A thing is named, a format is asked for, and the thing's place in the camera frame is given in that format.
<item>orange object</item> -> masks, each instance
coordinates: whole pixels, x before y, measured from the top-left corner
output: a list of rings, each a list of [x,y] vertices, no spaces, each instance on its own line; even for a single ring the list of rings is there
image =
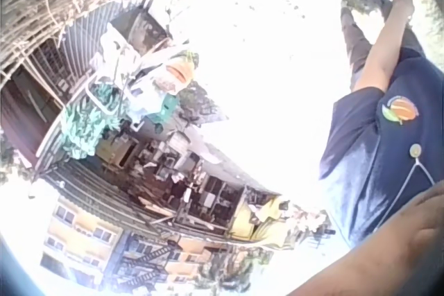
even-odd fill
[[[180,60],[166,66],[166,70],[174,75],[181,83],[188,85],[194,79],[194,65],[192,62]]]
[[[415,105],[406,98],[397,98],[390,104],[390,109],[402,121],[410,121],[416,118],[418,111]]]

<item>short sleeve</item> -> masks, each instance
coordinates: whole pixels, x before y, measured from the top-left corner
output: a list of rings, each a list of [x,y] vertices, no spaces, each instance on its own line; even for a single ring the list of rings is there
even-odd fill
[[[327,147],[321,160],[321,178],[337,165],[369,127],[377,131],[377,106],[383,96],[381,89],[367,87],[334,104]]]

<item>foliage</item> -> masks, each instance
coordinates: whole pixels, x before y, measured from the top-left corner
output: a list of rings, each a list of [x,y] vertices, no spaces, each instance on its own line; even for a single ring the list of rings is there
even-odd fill
[[[239,265],[234,262],[235,255],[215,254],[212,260],[199,268],[196,289],[211,290],[213,296],[221,290],[245,293],[250,287],[250,276],[254,264],[245,258]]]
[[[8,181],[8,176],[14,168],[23,179],[31,178],[31,171],[23,165],[18,151],[12,146],[2,130],[0,130],[0,155],[0,185]]]
[[[111,85],[95,85],[92,93],[109,110],[119,106],[120,98]],[[125,112],[127,105],[122,103],[121,112]],[[62,117],[63,149],[74,159],[84,159],[94,155],[102,132],[105,128],[118,130],[120,117],[108,116],[103,113],[88,97],[79,103],[67,106]]]

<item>fire escape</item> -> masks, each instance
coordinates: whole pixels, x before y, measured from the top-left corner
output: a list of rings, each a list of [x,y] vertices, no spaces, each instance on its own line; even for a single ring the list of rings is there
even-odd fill
[[[149,272],[134,277],[128,281],[122,282],[118,285],[118,289],[123,292],[131,292],[135,288],[140,286],[146,286],[149,290],[154,289],[155,282],[160,278],[161,275],[168,275],[164,269],[164,265],[167,264],[168,258],[175,251],[181,251],[182,248],[173,241],[168,241],[168,243],[158,250],[152,251],[138,259],[132,258],[121,258],[121,267],[125,268],[142,268],[143,270],[150,270]],[[165,256],[164,265],[159,263],[153,263],[155,259]]]

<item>navy blue t-shirt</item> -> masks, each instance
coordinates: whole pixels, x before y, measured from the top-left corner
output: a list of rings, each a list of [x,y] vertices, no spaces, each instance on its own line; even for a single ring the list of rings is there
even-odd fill
[[[415,51],[401,50],[384,93],[368,87],[334,105],[320,184],[330,218],[350,246],[371,234],[432,185],[416,168],[400,197],[419,143],[420,162],[437,182],[444,179],[444,76]]]

